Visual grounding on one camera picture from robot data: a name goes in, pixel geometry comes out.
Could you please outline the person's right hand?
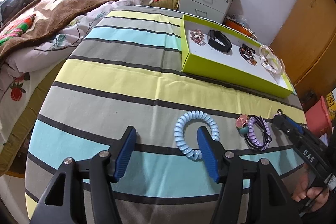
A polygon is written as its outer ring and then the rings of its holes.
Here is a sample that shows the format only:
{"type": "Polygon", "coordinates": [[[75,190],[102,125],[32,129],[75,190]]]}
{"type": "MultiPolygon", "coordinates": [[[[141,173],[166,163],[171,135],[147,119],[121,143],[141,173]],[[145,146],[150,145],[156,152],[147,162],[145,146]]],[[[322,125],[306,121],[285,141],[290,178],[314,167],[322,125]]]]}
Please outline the person's right hand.
{"type": "Polygon", "coordinates": [[[296,202],[300,202],[301,200],[306,199],[307,197],[309,199],[314,199],[315,202],[313,203],[311,210],[312,212],[315,212],[319,210],[321,207],[325,205],[329,198],[329,189],[325,188],[308,188],[309,184],[309,167],[307,164],[304,164],[303,167],[305,168],[304,173],[299,178],[299,182],[296,184],[294,192],[292,194],[292,199],[296,202]]]}

